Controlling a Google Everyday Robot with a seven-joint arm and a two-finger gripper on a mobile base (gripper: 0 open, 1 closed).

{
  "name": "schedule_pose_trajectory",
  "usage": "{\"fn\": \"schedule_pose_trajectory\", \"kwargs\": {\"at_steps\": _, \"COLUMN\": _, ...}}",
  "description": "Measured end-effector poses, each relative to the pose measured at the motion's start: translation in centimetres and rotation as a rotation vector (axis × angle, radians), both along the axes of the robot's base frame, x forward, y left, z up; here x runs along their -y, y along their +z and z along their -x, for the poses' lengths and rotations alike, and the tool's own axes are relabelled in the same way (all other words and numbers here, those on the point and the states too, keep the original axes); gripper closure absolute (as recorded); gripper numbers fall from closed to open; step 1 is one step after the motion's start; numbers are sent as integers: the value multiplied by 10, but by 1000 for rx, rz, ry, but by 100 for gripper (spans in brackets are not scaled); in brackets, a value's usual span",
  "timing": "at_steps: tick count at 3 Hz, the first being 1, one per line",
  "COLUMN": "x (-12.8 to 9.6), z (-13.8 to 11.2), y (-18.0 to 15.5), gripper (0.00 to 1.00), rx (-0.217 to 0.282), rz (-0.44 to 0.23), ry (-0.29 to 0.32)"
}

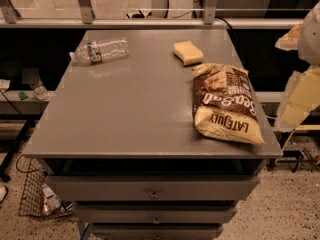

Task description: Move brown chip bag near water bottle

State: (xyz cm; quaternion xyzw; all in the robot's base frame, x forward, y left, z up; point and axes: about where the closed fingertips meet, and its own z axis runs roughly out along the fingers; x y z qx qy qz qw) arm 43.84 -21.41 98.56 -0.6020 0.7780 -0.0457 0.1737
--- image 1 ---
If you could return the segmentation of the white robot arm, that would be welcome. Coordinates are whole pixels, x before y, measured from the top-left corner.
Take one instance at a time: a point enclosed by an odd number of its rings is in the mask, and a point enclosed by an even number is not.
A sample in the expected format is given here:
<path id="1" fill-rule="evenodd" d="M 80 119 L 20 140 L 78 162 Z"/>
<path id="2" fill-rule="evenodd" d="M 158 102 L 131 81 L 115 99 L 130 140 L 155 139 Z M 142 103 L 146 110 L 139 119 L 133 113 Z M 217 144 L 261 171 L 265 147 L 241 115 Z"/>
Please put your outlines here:
<path id="1" fill-rule="evenodd" d="M 297 50 L 298 57 L 309 64 L 306 71 L 294 71 L 289 77 L 277 110 L 276 128 L 291 131 L 320 106 L 320 3 L 279 38 L 275 47 Z"/>

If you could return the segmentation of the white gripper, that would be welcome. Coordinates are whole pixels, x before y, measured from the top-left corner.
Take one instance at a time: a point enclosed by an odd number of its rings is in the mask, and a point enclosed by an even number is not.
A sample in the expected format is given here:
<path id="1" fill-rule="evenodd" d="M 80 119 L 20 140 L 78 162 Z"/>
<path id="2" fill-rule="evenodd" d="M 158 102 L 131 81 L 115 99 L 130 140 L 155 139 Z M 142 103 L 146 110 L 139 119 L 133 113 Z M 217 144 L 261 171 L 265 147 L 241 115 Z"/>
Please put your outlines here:
<path id="1" fill-rule="evenodd" d="M 320 66 L 310 65 L 289 77 L 277 110 L 278 128 L 296 128 L 320 106 Z"/>

